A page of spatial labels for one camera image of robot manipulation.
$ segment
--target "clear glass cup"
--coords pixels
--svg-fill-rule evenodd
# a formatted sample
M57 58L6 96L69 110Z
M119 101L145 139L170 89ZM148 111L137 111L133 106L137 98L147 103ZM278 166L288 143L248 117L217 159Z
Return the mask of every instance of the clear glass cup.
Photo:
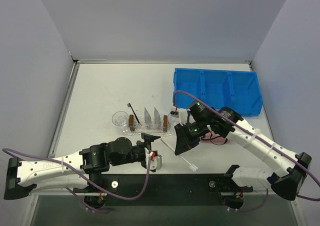
M112 123L122 132L129 130L129 115L124 111L118 111L112 116Z

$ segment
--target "white zip tie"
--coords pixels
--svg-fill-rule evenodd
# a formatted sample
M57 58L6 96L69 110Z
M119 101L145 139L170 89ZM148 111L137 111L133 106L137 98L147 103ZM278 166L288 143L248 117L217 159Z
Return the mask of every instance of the white zip tie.
M65 168L64 168L64 157L61 157L61 173L65 172Z
M168 144L166 141L164 141L162 138L160 138L161 142L167 146L171 151L175 152L174 148L171 147L170 144ZM188 160L186 160L184 157L178 155L183 161L185 161L189 165L189 169L191 169L193 172L198 170L198 167L195 166L193 163L190 163Z
M276 146L276 142L273 142L271 147L269 148L268 152L266 152L265 156L262 159L262 162L265 162L266 158L268 157L268 155L270 154L270 152L272 151L272 149L274 148L274 146Z
M253 133L253 135L249 138L249 140L243 145L243 147L246 149L250 144L251 144L251 142L256 138L256 136L258 135L258 134L260 134L260 132L261 132L261 130L259 129L259 128L256 128L255 130L254 130L254 133Z

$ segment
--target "brown clip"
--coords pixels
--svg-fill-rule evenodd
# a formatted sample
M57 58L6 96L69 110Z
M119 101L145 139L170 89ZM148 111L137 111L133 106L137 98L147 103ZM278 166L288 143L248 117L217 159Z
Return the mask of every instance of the brown clip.
M135 131L134 122L135 122L135 117L134 117L133 114L130 114L129 115L129 129L130 129L131 132Z
M163 132L168 131L168 115L163 116Z

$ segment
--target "metal frame edge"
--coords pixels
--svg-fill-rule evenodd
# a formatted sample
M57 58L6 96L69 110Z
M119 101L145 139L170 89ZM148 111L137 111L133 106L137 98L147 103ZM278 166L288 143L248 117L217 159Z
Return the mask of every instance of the metal frame edge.
M68 111L68 107L69 107L69 103L70 103L70 99L71 99L71 95L75 86L75 82L76 82L76 78L77 78L77 74L78 74L78 70L79 70L80 64L75 62L73 64L73 69L70 75L70 79L69 79L69 84L68 84L68 88L65 94L65 98L63 101L63 105L62 105L62 109L60 111L60 115L59 115L59 119L54 131L54 135L53 135L53 139L52 139L52 143L51 143L51 147L49 150L49 158L54 158L56 156L56 148L58 146L59 143L59 139L60 139L60 135L62 132L62 128L64 126L64 122L65 122L65 118L67 115L67 111Z

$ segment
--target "white table surface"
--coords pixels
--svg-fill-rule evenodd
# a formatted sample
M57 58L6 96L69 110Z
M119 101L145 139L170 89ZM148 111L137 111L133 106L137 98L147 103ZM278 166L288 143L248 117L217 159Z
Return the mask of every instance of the white table surface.
M126 136L111 118L117 111L131 113L131 103L138 114L144 107L150 113L156 107L160 114L168 114L172 105L175 68L250 71L248 64L81 64L74 84L63 128L57 144L56 157L89 148L91 145L127 137L135 145L140 136ZM246 117L249 123L271 137L265 111L256 117ZM176 134L163 138L175 147ZM162 169L156 174L193 174L188 165L168 149L159 139L152 149L162 155ZM253 154L229 142L218 146L200 143L182 154L198 167L196 173L225 173L234 164L248 168L267 165ZM108 174L145 174L140 163L111 167Z

